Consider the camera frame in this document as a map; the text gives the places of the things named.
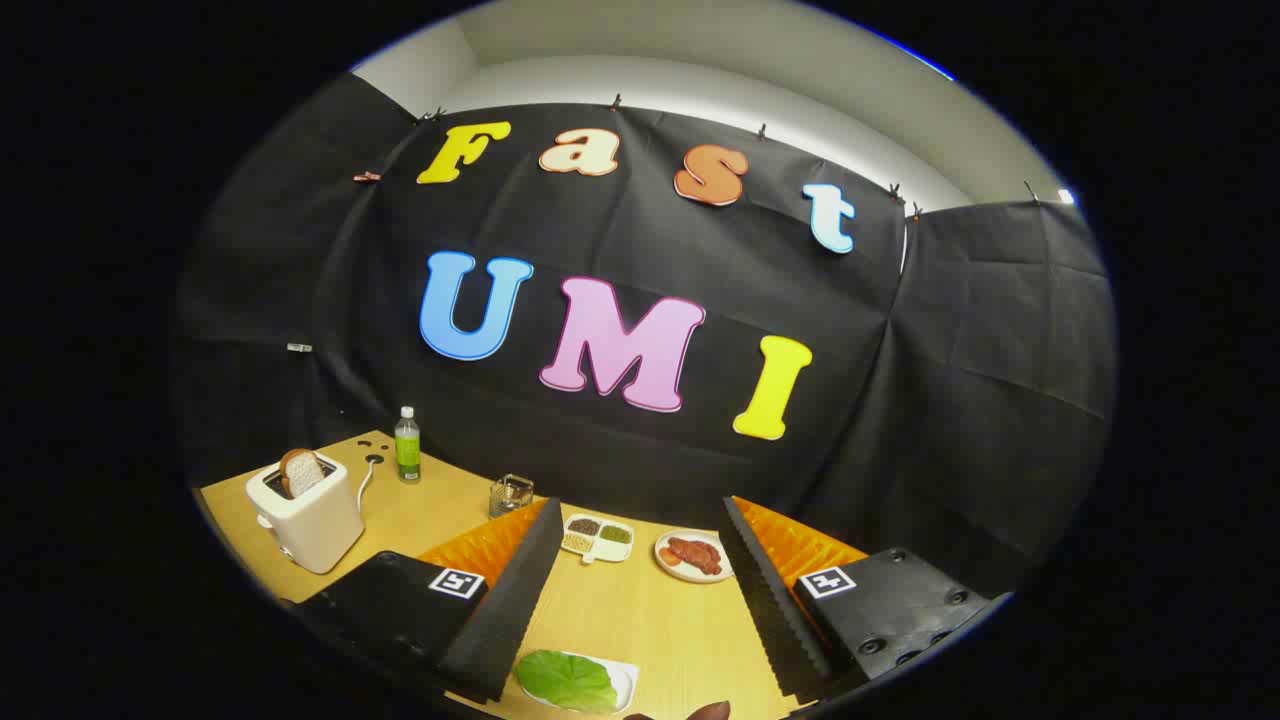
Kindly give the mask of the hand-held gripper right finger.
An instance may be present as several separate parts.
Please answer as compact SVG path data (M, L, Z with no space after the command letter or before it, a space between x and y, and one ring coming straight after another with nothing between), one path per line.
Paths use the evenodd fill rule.
M901 547L865 553L745 498L719 539L781 692L833 700L920 664L1001 605Z

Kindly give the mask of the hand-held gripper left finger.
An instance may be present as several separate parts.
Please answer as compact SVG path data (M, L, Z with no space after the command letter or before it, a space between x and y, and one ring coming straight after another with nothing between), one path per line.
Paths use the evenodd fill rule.
M397 685L498 701L562 539L541 498L419 557L378 552L291 611Z

